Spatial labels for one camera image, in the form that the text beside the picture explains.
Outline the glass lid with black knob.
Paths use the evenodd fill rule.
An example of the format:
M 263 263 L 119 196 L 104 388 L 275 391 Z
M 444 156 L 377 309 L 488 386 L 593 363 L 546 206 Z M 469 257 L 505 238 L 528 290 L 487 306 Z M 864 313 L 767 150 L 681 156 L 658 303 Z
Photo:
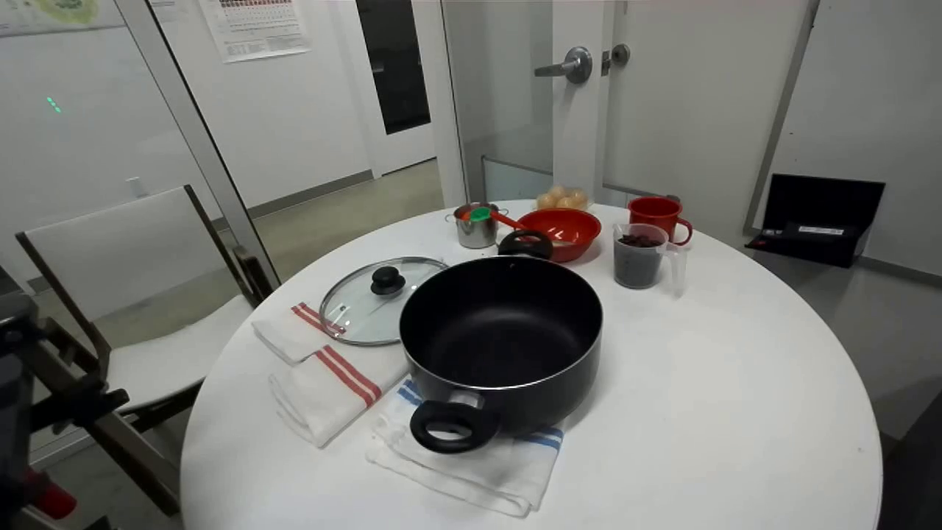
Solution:
M 368 263 L 341 278 L 319 306 L 334 335 L 357 347 L 385 347 L 402 341 L 402 309 L 413 293 L 444 272 L 434 257 L 393 257 Z

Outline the black cooking pot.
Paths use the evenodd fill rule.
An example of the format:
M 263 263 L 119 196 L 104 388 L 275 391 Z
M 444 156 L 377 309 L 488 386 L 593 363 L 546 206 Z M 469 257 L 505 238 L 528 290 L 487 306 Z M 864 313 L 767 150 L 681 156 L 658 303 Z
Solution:
M 402 313 L 422 391 L 413 440 L 469 455 L 565 422 L 596 386 L 600 334 L 599 293 L 565 265 L 502 255 L 444 268 Z

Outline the red plastic bowl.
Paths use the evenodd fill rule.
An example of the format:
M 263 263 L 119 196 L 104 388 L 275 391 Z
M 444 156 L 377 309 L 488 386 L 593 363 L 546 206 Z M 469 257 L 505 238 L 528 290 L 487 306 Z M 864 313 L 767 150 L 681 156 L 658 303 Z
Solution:
M 511 231 L 543 232 L 558 263 L 581 259 L 600 237 L 600 221 L 583 209 L 534 209 L 522 219 L 497 216 Z

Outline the yellow round food items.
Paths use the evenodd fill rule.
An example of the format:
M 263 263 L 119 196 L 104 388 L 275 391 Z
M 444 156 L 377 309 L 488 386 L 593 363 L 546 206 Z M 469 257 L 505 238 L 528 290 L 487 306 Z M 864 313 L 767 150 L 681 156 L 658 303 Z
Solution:
M 581 190 L 547 190 L 536 197 L 536 209 L 589 209 L 589 196 Z

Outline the clear measuring cup dark contents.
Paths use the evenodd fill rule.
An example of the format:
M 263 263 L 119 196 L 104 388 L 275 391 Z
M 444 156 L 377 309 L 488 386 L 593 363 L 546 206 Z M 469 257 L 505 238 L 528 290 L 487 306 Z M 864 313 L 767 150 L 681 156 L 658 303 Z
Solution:
M 686 252 L 658 224 L 618 224 L 612 232 L 612 278 L 621 290 L 686 293 Z

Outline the red striped white towel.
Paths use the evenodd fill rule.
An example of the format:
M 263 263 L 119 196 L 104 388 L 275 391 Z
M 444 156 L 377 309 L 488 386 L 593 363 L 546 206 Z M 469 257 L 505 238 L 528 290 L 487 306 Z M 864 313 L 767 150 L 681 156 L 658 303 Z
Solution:
M 341 330 L 310 303 L 279 303 L 250 327 L 284 361 L 268 377 L 279 415 L 316 447 L 328 447 L 408 374 L 399 346 L 346 346 Z

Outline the red mug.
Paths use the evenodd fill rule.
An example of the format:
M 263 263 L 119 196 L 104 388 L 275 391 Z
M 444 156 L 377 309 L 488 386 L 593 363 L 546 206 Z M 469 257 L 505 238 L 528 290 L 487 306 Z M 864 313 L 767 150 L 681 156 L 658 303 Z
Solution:
M 675 246 L 689 246 L 696 231 L 683 219 L 683 203 L 667 196 L 642 196 L 628 203 L 633 224 L 655 224 L 672 237 Z

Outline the white folding chair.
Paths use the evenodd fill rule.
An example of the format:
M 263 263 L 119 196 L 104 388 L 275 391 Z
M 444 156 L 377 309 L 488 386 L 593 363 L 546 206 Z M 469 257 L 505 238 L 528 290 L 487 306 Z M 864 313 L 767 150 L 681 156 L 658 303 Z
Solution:
M 179 483 L 144 433 L 196 405 L 275 293 L 263 263 L 221 237 L 193 187 L 22 231 L 17 246 L 91 341 L 76 350 L 76 424 L 178 517 Z

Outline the wall poster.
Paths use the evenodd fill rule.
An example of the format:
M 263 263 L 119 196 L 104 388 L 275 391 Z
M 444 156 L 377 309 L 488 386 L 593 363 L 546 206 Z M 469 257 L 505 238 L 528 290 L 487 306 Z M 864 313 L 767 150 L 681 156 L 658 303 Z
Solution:
M 310 47 L 297 0 L 199 0 L 226 62 L 294 56 Z

